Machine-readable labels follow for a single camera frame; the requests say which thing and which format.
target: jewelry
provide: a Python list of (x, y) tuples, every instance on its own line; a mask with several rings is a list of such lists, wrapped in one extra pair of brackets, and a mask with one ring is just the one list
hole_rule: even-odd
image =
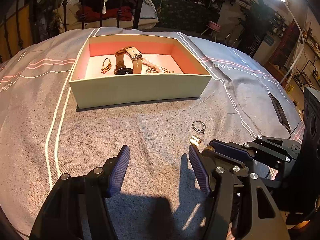
[[(133, 69), (129, 71), (130, 68), (126, 68), (124, 65), (123, 56), (127, 54), (130, 59), (132, 60)], [(141, 74), (142, 69), (142, 54), (138, 51), (134, 46), (128, 46), (123, 49), (118, 50), (115, 53), (116, 56), (116, 68), (114, 70), (115, 75), (122, 75), (122, 74)]]
[(197, 147), (200, 145), (200, 143), (202, 142), (202, 140), (198, 137), (198, 136), (191, 136), (191, 138), (189, 139), (189, 142), (191, 144), (195, 144)]
[[(200, 129), (197, 129), (196, 127), (195, 127), (195, 123), (200, 123), (201, 125), (202, 125), (202, 127), (203, 127), (203, 129), (202, 130), (200, 130)], [(193, 123), (192, 123), (192, 128), (193, 128), (193, 130), (195, 130), (196, 132), (198, 132), (198, 133), (202, 133), (202, 134), (205, 134), (205, 132), (204, 132), (204, 130), (205, 130), (205, 128), (206, 128), (206, 126), (205, 126), (205, 123), (204, 122), (201, 122), (201, 121), (194, 121)]]
[(169, 71), (164, 67), (160, 67), (159, 65), (147, 60), (146, 58), (142, 59), (142, 64), (143, 65), (147, 65), (148, 68), (146, 71), (146, 74), (150, 74), (150, 73), (174, 73), (174, 71)]
[[(104, 66), (104, 63), (105, 63), (106, 60), (109, 60), (109, 63), (108, 63), (108, 65), (105, 67), (105, 66)], [(110, 59), (109, 59), (109, 58), (106, 58), (106, 59), (103, 61), (103, 63), (102, 63), (102, 69), (101, 69), (102, 72), (101, 72), (101, 73), (105, 74), (105, 73), (107, 73), (111, 68), (112, 68), (112, 64), (111, 64), (111, 62), (110, 62)]]

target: gray tablecloth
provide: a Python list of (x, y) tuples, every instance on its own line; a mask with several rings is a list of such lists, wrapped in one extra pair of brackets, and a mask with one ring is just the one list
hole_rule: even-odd
[[(78, 52), (89, 36), (115, 33), (141, 32), (72, 30), (23, 49), (4, 66), (0, 205), (12, 225), (29, 235), (59, 174), (84, 175), (126, 144), (131, 159), (122, 190), (107, 199), (119, 239), (196, 239), (206, 215), (187, 157), (192, 122), (207, 125), (200, 150), (214, 138), (239, 144), (257, 135), (301, 141), (303, 123), (279, 83), (252, 58), (177, 32), (143, 34), (177, 38), (202, 62), (212, 79), (200, 98), (77, 111), (68, 77)], [(269, 92), (294, 133), (279, 123)], [(268, 172), (259, 163), (257, 170)]]

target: silver ring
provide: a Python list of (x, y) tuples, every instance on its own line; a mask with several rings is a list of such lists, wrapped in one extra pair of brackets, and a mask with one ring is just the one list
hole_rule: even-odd
[[(202, 125), (202, 127), (203, 127), (203, 129), (202, 130), (199, 130), (199, 129), (197, 129), (196, 127), (195, 127), (195, 123), (196, 122), (198, 122), (198, 123), (200, 123), (201, 125)], [(192, 128), (193, 128), (193, 130), (195, 130), (196, 132), (198, 132), (198, 133), (202, 133), (202, 134), (205, 134), (205, 132), (204, 132), (204, 130), (205, 130), (205, 123), (204, 122), (201, 122), (201, 121), (194, 121), (193, 123), (192, 123)]]

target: sign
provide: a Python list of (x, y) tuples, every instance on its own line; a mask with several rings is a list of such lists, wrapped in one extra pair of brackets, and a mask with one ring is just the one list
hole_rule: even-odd
[(273, 38), (271, 38), (271, 36), (266, 35), (264, 37), (264, 41), (266, 44), (268, 44), (270, 47), (272, 46), (272, 44), (275, 42), (275, 40)]

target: white lamp cord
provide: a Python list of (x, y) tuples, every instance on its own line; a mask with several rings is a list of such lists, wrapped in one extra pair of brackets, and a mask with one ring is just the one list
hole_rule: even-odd
[[(299, 31), (300, 31), (300, 35), (299, 35), (299, 38), (298, 38), (298, 47), (299, 47), (300, 38), (302, 38), (302, 44), (303, 44), (303, 46), (302, 46), (302, 49), (300, 50), (299, 54), (298, 54), (297, 57), (295, 58), (294, 62), (292, 63), (290, 69), (289, 69), (288, 72), (284, 75), (284, 77), (283, 77), (283, 79), (281, 80), (280, 84), (282, 84), (282, 82), (283, 82), (283, 81), (285, 80), (285, 78), (289, 75), (289, 73), (290, 73), (291, 70), (292, 70), (292, 73), (293, 73), (293, 71), (294, 71), (293, 68), (295, 67), (296, 63), (297, 63), (298, 60), (300, 59), (300, 57), (301, 57), (301, 55), (302, 55), (302, 52), (303, 52), (303, 50), (304, 50), (304, 45), (305, 45), (303, 33), (302, 33), (302, 30), (301, 30), (301, 28), (300, 28), (297, 20), (295, 19), (295, 17), (293, 16), (292, 12), (290, 11), (287, 3), (285, 3), (285, 7), (287, 8), (287, 10), (289, 11), (289, 13), (291, 14), (294, 22), (296, 23), (296, 25), (297, 25), (297, 27), (298, 27), (298, 29), (299, 29)], [(292, 75), (290, 76), (290, 78), (288, 79), (287, 85), (289, 84), (292, 76), (293, 76), (293, 74), (292, 74)]]

